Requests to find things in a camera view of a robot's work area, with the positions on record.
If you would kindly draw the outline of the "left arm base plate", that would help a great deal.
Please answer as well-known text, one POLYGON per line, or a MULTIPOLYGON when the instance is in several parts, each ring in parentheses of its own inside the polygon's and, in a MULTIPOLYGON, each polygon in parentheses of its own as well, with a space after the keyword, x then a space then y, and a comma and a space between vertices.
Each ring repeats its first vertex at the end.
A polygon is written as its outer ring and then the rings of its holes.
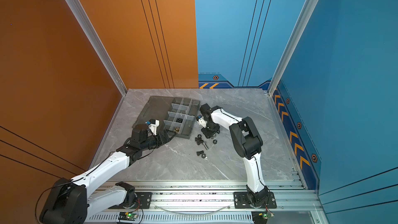
POLYGON ((109 209, 150 209, 152 192, 136 192, 132 203, 122 203, 109 207, 109 209))

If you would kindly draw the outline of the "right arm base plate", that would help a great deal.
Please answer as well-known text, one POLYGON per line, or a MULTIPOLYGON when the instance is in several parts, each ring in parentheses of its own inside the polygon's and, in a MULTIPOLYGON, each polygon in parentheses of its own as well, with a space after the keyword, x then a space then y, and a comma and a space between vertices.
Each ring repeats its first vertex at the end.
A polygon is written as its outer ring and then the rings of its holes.
POLYGON ((277 203, 273 192, 252 194, 250 192, 234 192, 234 207, 236 209, 257 208, 276 209, 277 203))

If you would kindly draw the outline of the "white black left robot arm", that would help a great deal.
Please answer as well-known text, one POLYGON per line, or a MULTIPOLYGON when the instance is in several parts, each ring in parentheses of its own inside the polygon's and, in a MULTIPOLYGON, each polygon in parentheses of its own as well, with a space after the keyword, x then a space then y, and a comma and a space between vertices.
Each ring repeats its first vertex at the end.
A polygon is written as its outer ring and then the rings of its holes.
POLYGON ((96 190, 117 173, 140 159, 143 152, 153 151, 176 136, 175 131, 157 131, 153 124, 139 124, 124 144, 94 168, 71 179, 61 178, 49 188, 39 224, 82 224, 87 218, 113 206, 130 209, 139 206, 135 187, 118 182, 109 190, 96 190))

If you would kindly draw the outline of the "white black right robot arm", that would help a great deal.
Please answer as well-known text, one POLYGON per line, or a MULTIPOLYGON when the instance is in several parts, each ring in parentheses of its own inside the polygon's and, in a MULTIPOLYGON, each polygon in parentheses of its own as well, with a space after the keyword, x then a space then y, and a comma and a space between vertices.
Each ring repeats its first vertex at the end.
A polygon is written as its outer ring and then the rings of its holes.
POLYGON ((249 203, 255 208, 264 205, 271 192, 265 185, 261 170, 263 140, 253 120, 250 117, 234 116, 219 106, 210 107, 208 104, 200 107, 200 113, 197 121, 206 138, 219 134, 221 127, 230 131, 233 147, 244 161, 249 203))

